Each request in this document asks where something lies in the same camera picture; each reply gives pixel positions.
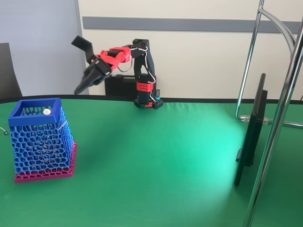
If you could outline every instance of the blue lattice container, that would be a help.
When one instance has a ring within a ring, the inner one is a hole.
[[[71,167],[73,137],[59,98],[20,100],[9,127],[17,175]]]

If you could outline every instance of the wire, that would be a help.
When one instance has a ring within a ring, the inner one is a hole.
[[[150,92],[150,98],[151,98],[154,102],[156,102],[156,100],[152,97],[152,92]]]
[[[4,134],[5,136],[7,136],[7,135],[9,134],[9,132],[8,132],[8,131],[6,131],[6,130],[4,130],[4,128],[1,128],[1,127],[0,127],[0,129],[4,131],[4,133],[3,133],[3,134]]]
[[[147,65],[147,51],[148,51],[148,47],[146,46],[146,50],[145,49],[141,49],[141,48],[138,48],[138,47],[136,47],[136,48],[133,48],[133,49],[131,49],[131,51],[133,51],[133,50],[140,50],[140,51],[144,51],[145,52],[145,67],[146,67],[146,70],[147,70],[147,72],[150,74],[150,76],[152,77],[152,79],[153,79],[153,82],[150,82],[150,81],[148,81],[150,84],[154,84],[154,83],[156,83],[156,78],[152,75],[152,73],[148,70],[148,65]]]
[[[150,74],[150,76],[151,76],[152,79],[153,79],[153,82],[148,81],[148,83],[150,83],[150,84],[156,83],[156,78],[155,78],[155,77],[152,75],[152,73],[148,70],[148,64],[147,64],[147,51],[148,51],[148,47],[146,46],[146,50],[137,47],[137,48],[131,49],[131,51],[136,50],[136,49],[145,52],[145,67],[146,67],[147,72]],[[152,91],[150,92],[150,98],[151,98],[154,102],[156,102],[156,100],[152,97]]]
[[[128,70],[126,70],[126,71],[122,71],[119,67],[118,67],[118,69],[120,70],[120,72],[123,72],[123,73],[126,73],[126,72],[128,72],[129,70],[131,70],[132,69],[132,66],[133,66],[133,59],[131,60],[131,66],[129,67],[129,69]]]
[[[61,126],[60,126],[60,128],[58,128],[58,131],[66,124],[67,122],[64,122]]]

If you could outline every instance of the black chair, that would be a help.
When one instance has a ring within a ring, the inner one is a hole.
[[[22,97],[14,72],[9,44],[0,44],[0,99]]]

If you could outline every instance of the black monitor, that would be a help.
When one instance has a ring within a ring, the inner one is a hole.
[[[245,135],[243,147],[238,151],[236,161],[239,162],[235,177],[235,186],[239,186],[244,166],[251,166],[254,162],[255,150],[263,125],[267,91],[263,90],[265,73],[261,75],[259,86],[250,115],[250,122]]]

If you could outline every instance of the red robotic arm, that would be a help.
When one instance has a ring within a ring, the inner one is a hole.
[[[91,42],[77,36],[71,43],[85,52],[89,66],[84,70],[81,83],[75,89],[75,94],[81,93],[87,87],[97,85],[110,77],[112,71],[120,63],[125,63],[134,58],[134,77],[137,79],[138,97],[134,104],[139,108],[153,107],[158,109],[163,105],[160,99],[160,90],[156,89],[156,76],[150,52],[149,41],[135,39],[133,44],[123,47],[111,48],[94,54]],[[147,73],[141,73],[142,66]]]

